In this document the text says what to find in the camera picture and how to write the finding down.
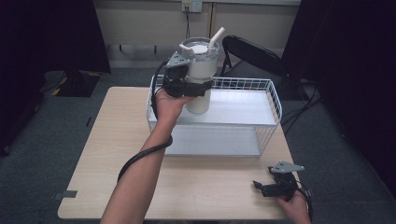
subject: gray carpet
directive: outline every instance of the gray carpet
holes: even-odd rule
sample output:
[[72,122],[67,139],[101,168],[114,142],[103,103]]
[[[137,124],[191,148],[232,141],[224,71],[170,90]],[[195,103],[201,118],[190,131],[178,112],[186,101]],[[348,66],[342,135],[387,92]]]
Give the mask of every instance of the gray carpet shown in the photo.
[[[0,223],[98,223],[59,219],[60,201],[52,197],[67,188],[108,88],[148,86],[155,69],[113,69],[100,78],[91,98],[55,97],[47,91],[10,146],[10,156],[0,158]],[[43,89],[61,75],[48,73]],[[284,114],[305,103],[282,101]],[[294,162],[305,167],[301,181],[313,190],[314,223],[396,223],[394,199],[322,103],[306,110],[286,139]]]

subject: white wire basket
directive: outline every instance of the white wire basket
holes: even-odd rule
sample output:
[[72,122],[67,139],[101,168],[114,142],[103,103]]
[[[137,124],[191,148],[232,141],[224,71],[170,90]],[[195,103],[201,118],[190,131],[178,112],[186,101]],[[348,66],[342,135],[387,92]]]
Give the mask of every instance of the white wire basket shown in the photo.
[[[258,157],[282,117],[282,106],[270,79],[214,77],[209,109],[193,114],[183,108],[167,155]],[[163,84],[158,75],[150,86],[147,119],[150,130],[157,120],[151,108],[151,90]]]

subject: chair back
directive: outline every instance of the chair back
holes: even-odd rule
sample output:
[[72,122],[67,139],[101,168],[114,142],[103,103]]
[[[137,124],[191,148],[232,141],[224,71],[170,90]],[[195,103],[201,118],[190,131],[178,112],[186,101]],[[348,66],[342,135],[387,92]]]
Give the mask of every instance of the chair back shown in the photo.
[[232,68],[229,53],[274,75],[280,77],[287,75],[280,58],[269,49],[265,49],[236,35],[225,36],[222,40],[222,46],[226,58],[221,69],[221,76],[224,75],[226,65]]

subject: electrical outlet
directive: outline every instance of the electrical outlet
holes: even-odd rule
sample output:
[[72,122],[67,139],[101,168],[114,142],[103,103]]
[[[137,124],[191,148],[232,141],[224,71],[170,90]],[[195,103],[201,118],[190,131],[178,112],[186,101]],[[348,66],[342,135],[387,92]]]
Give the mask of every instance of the electrical outlet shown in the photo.
[[191,2],[192,12],[202,12],[202,2],[193,1]]
[[181,11],[186,11],[186,8],[189,9],[189,12],[192,12],[191,1],[181,1]]

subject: black curtain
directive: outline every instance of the black curtain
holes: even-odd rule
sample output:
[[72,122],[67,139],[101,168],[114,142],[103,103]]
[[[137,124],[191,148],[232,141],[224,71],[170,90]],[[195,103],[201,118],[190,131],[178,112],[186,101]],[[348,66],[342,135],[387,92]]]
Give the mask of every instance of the black curtain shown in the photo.
[[48,71],[110,73],[92,1],[0,1],[0,149],[6,146]]
[[319,84],[348,139],[396,196],[396,1],[302,0],[282,60]]

